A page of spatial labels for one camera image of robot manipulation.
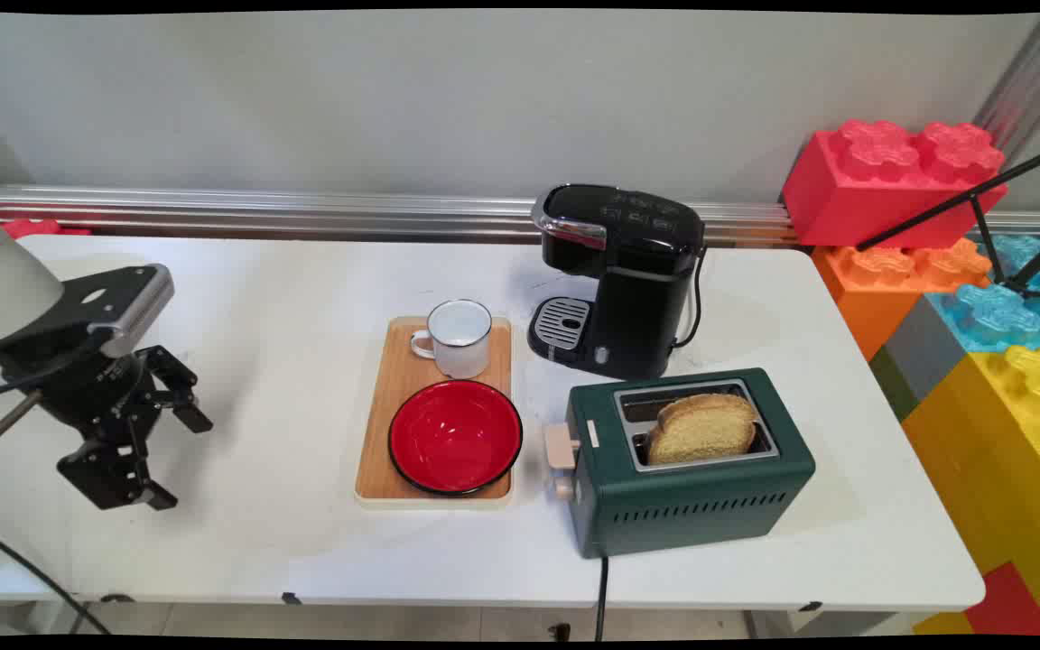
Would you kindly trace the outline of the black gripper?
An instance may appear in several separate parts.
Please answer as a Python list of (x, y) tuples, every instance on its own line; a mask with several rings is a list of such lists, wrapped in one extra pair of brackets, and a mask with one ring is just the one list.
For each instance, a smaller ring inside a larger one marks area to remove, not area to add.
[(147, 440), (161, 410), (193, 433), (213, 428), (199, 408), (197, 383), (198, 375), (163, 346), (124, 357), (102, 350), (76, 357), (38, 384), (40, 407), (84, 440), (55, 469), (100, 510), (177, 506), (178, 498), (150, 476)]

